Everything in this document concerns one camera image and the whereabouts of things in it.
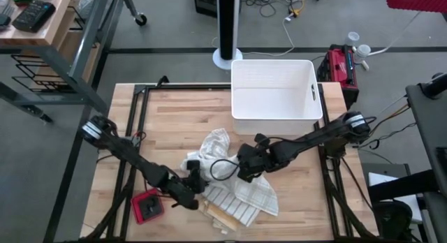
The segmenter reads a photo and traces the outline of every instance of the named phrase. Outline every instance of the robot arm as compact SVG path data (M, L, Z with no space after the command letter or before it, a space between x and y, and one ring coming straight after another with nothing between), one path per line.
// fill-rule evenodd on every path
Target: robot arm
M150 163L139 155L130 140L117 135L116 124L105 117L92 117L83 127L84 139L98 149L107 149L119 160L126 161L137 168L150 186L169 194L177 205L187 209L198 209L197 193L205 190L205 181L201 179L200 165L188 165L191 174L187 178L178 177L164 165Z
M369 125L359 112L347 112L316 131L295 140L282 139L270 144L262 134L255 137L255 147L243 144L237 158L240 171L237 176L246 182L259 177L262 172L274 172L289 165L299 153L320 144L325 144L328 156L343 156L344 145L348 142L362 142L368 139Z

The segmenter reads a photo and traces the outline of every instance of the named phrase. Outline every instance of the striped towel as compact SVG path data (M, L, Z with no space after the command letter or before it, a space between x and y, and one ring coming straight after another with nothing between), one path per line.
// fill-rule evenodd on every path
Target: striped towel
M236 155L228 157L230 138L224 128L212 131L203 141L199 151L186 155L180 168L186 171L188 160L199 160L203 178L210 182L202 195L227 214L234 216L243 225L249 226L262 210L278 215L278 200L273 188L264 176L247 183L235 174L225 181L216 181L211 177L210 167L218 159L228 159L237 163ZM221 161L213 166L213 176L221 179L229 176L235 165Z

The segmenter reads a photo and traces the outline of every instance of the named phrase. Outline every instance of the caster wheel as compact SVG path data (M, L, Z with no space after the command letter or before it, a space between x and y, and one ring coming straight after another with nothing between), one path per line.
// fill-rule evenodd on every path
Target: caster wheel
M141 17L142 21L135 19L135 22L137 23L137 25L140 27L146 25L146 23L147 23L146 16L142 13L139 13L138 15Z
M53 119L51 119L49 116L47 115L42 115L41 120L44 121L46 124L52 124L53 123Z

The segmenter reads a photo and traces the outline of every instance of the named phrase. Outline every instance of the white plastic bin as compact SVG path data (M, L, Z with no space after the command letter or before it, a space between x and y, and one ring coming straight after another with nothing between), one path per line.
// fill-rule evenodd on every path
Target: white plastic bin
M237 60L231 68L231 114L240 135L304 135L323 116L308 60Z

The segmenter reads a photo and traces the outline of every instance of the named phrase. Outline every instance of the concrete floor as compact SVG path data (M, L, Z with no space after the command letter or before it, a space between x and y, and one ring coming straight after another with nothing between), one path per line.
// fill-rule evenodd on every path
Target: concrete floor
M193 0L134 0L149 26L139 28L123 9L112 47L211 47L217 22L195 12ZM277 14L264 18L258 8L242 6L238 46L288 47L281 21L286 7L276 4ZM415 12L392 10L386 0L308 0L301 16L287 24L297 47L328 47L342 43L349 31L360 34L361 43L386 46ZM422 13L396 46L447 45L447 22L441 14ZM322 54L287 54L281 59L312 59ZM267 59L259 55L248 59ZM354 110L377 115L404 94L408 84L424 82L447 71L446 53L390 53L368 59L370 72L357 69L360 97ZM18 75L9 56L0 56L2 81ZM156 82L167 75L172 82L229 82L230 74L219 70L211 54L111 54L101 83L100 96L109 103L120 82ZM404 101L382 113L383 118ZM78 127L81 107L42 107L55 124L44 126L0 101L0 239L5 242L40 242L45 234L64 167ZM414 122L410 112L385 123L377 134L386 134ZM382 142L376 152L396 163L408 163L412 172L430 167L416 128ZM382 163L360 153L364 162ZM83 144L57 240L78 237L94 174L96 150Z

